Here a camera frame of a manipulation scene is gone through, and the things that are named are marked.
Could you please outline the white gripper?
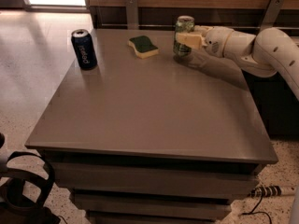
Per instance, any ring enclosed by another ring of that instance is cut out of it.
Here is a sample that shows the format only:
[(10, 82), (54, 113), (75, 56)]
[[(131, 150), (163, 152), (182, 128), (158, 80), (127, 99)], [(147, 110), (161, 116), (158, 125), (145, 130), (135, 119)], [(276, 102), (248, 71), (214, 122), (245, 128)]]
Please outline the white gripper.
[(195, 33), (176, 33), (176, 41), (191, 49), (206, 48), (206, 53), (223, 58), (225, 45), (233, 29), (222, 26), (195, 25)]

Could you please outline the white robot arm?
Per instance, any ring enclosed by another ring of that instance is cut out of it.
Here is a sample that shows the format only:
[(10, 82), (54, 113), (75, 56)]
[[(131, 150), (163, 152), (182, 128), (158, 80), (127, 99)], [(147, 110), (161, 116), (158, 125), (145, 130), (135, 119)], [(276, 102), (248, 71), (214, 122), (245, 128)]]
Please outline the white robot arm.
[(279, 162), (260, 173), (262, 185), (298, 184), (299, 47), (278, 28), (252, 35), (221, 26), (197, 26), (175, 40), (202, 56), (233, 61), (247, 79), (251, 95), (272, 138)]

